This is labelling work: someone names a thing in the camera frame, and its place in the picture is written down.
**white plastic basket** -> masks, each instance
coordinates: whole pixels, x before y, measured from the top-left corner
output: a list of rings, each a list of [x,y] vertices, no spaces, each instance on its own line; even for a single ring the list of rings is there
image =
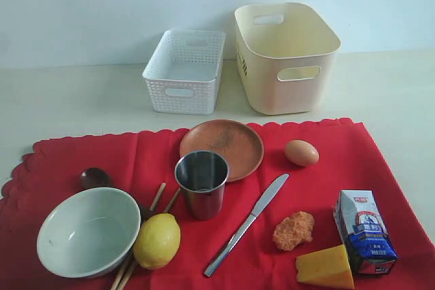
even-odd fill
[[[143,71],[154,110],[209,115],[222,74],[225,33],[178,31],[163,34]]]
[[[246,5],[235,16],[237,66],[249,104],[268,115],[312,110],[340,39],[301,3]]]

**lemon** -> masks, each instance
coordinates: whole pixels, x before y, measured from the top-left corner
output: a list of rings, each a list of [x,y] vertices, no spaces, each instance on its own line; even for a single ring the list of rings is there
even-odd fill
[[[156,270],[175,256],[180,241],[179,225],[172,214],[157,214],[145,221],[133,245],[133,255],[143,268]]]

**brown plate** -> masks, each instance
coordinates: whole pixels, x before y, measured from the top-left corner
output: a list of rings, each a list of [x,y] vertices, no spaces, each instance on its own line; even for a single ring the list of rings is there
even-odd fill
[[[264,147],[255,130],[232,120],[211,120],[193,127],[181,140],[179,154],[206,149],[225,158],[229,167],[228,181],[250,175],[263,160]]]

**egg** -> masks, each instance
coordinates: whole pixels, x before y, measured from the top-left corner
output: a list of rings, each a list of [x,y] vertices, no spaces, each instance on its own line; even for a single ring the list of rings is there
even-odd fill
[[[299,166],[310,166],[319,161],[319,152],[312,144],[294,139],[285,145],[284,149],[287,159]]]

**knife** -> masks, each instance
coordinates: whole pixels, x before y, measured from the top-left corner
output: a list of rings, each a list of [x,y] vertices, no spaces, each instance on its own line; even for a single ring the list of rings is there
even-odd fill
[[[225,257],[234,248],[236,243],[238,243],[240,238],[242,238],[242,236],[249,228],[249,226],[252,224],[252,222],[255,221],[257,216],[260,215],[260,213],[264,210],[267,204],[269,204],[272,198],[275,197],[275,195],[281,189],[282,185],[285,183],[285,181],[288,179],[289,176],[290,175],[288,173],[285,173],[284,175],[281,175],[278,178],[276,178],[267,187],[267,189],[261,195],[260,199],[254,205],[254,208],[252,209],[251,213],[249,214],[245,222],[243,222],[243,224],[236,231],[236,233],[232,235],[232,237],[226,243],[226,245],[222,247],[222,249],[220,250],[218,255],[214,258],[214,260],[211,261],[210,265],[207,267],[207,269],[204,272],[205,276],[210,277],[216,271],[216,269],[219,267],[219,265],[222,263]]]

